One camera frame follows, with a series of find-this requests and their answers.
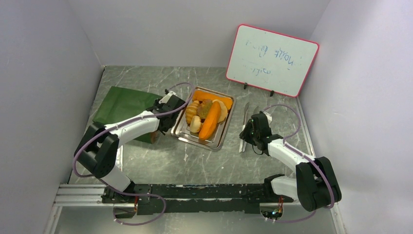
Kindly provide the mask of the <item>metal tongs white handles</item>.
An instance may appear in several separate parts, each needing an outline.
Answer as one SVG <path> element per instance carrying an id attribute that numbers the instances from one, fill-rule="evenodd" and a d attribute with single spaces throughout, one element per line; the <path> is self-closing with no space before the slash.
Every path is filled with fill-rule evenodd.
<path id="1" fill-rule="evenodd" d="M 248 121 L 248 108 L 249 108 L 249 102 L 244 106 L 244 119 L 243 119 L 243 126 L 242 130 L 245 128 L 245 125 Z M 253 113 L 256 114 L 259 112 L 259 106 L 256 106 L 253 110 Z M 240 140 L 240 146 L 239 146 L 239 153 L 243 153 L 245 151 L 245 141 L 243 139 Z"/>

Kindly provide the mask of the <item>small round fake bun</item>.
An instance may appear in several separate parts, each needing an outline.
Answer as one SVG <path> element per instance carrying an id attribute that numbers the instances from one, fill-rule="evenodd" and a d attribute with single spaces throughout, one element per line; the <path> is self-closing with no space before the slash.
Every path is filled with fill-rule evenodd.
<path id="1" fill-rule="evenodd" d="M 202 119 L 199 116 L 193 116 L 189 125 L 191 133 L 198 133 L 202 128 Z"/>

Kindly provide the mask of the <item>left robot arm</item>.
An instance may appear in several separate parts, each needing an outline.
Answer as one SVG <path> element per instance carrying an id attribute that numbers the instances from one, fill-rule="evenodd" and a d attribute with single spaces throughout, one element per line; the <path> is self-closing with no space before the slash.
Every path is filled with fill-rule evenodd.
<path id="1" fill-rule="evenodd" d="M 129 119 L 114 124 L 97 122 L 90 125 L 75 151 L 73 172 L 77 173 L 76 163 L 79 162 L 90 176 L 110 186 L 121 202 L 130 202 L 137 192 L 135 183 L 115 164 L 118 148 L 141 135 L 166 132 L 187 104 L 170 91 L 157 99 L 152 107 Z"/>

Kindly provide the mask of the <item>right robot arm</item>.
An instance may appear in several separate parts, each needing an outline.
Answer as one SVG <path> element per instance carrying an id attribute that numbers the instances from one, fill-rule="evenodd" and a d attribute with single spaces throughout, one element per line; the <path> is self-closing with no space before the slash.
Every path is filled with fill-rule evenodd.
<path id="1" fill-rule="evenodd" d="M 240 139 L 254 149 L 275 158 L 295 173 L 295 178 L 277 175 L 263 188 L 263 196 L 269 202 L 281 195 L 297 200 L 301 206 L 313 212 L 319 208 L 331 208 L 342 199 L 342 193 L 330 160 L 313 157 L 290 145 L 284 137 L 273 134 L 265 113 L 254 114 L 246 122 Z"/>

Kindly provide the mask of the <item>brown bread slice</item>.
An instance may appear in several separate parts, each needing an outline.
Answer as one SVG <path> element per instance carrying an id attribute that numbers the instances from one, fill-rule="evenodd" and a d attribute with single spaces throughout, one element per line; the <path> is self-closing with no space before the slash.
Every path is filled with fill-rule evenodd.
<path id="1" fill-rule="evenodd" d="M 200 102 L 198 109 L 197 109 L 197 115 L 201 119 L 205 119 L 209 113 L 209 110 L 212 106 L 213 102 L 210 99 L 206 99 Z"/>

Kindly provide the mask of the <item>orange fake baguette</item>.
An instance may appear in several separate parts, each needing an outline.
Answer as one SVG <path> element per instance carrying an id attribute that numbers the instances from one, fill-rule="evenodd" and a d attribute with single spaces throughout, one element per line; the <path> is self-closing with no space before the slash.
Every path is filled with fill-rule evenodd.
<path id="1" fill-rule="evenodd" d="M 200 140 L 207 140 L 214 133 L 219 117 L 221 115 L 221 105 L 218 101 L 213 102 L 208 115 L 198 134 Z"/>

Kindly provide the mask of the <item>fake croissant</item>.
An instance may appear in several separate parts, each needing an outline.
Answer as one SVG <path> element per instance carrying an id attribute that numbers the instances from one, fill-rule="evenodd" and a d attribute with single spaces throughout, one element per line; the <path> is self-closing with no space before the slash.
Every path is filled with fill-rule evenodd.
<path id="1" fill-rule="evenodd" d="M 186 116 L 187 124 L 190 124 L 191 121 L 192 121 L 192 118 L 195 115 L 197 115 L 199 105 L 200 105 L 200 102 L 198 100 L 195 100 L 187 106 L 187 108 L 185 110 L 185 116 Z"/>

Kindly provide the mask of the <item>green paper bag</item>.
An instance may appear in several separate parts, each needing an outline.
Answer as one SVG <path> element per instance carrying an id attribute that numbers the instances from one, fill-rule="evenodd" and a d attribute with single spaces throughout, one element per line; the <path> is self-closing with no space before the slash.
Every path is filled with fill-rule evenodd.
<path id="1" fill-rule="evenodd" d="M 113 124 L 134 117 L 154 105 L 161 96 L 144 91 L 112 86 L 101 105 L 93 122 Z"/>

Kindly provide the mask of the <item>braided fake bread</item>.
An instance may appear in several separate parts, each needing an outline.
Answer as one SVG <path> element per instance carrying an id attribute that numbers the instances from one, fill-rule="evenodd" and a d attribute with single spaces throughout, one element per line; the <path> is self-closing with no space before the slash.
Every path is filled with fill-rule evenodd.
<path id="1" fill-rule="evenodd" d="M 192 96 L 192 100 L 198 100 L 198 101 L 205 101 L 205 100 L 220 100 L 224 103 L 225 107 L 230 110 L 232 108 L 233 105 L 233 99 L 229 98 L 229 97 L 224 97 L 224 96 L 220 96 L 217 94 L 213 94 L 210 92 L 206 92 L 203 90 L 195 90 L 194 94 Z"/>

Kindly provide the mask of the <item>pale crescent fake bread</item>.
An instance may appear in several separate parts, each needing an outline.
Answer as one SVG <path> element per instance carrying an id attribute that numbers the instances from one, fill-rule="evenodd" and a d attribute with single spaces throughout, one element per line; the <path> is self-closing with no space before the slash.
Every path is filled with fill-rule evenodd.
<path id="1" fill-rule="evenodd" d="M 228 109 L 221 100 L 215 99 L 212 102 L 213 103 L 217 102 L 220 105 L 221 113 L 220 113 L 220 116 L 219 116 L 219 119 L 218 119 L 218 123 L 221 123 L 226 119 L 226 117 L 228 115 Z"/>

